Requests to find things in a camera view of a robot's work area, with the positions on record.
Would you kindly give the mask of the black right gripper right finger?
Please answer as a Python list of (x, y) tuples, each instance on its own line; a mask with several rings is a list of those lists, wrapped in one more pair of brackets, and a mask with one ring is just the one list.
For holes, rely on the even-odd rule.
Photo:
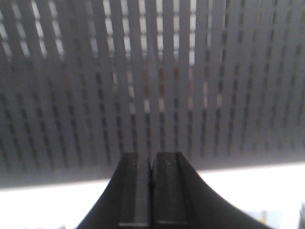
[(152, 167), (156, 229), (265, 229), (217, 194), (180, 152), (159, 152)]

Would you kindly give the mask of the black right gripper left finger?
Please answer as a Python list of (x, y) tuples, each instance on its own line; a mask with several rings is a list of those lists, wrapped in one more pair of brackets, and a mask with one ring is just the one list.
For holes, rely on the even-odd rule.
[(149, 229), (151, 167), (138, 153), (124, 153), (106, 189), (79, 229)]

